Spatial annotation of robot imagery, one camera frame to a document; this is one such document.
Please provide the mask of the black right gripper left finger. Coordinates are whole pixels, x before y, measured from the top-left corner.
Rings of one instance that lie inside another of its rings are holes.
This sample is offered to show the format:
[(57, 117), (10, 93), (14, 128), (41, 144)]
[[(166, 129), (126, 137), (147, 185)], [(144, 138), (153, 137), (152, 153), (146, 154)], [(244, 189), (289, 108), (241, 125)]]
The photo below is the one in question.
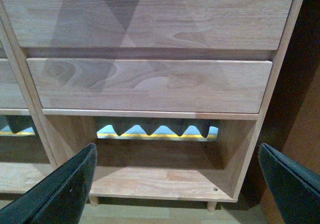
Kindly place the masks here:
[(97, 163), (91, 143), (0, 211), (1, 223), (79, 223)]

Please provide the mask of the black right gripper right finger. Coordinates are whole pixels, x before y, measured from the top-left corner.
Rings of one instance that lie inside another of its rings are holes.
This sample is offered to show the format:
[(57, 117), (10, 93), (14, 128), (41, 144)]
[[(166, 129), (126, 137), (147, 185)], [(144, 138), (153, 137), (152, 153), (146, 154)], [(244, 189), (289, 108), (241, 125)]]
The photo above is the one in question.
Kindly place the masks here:
[(258, 161), (285, 223), (319, 223), (319, 175), (263, 143)]

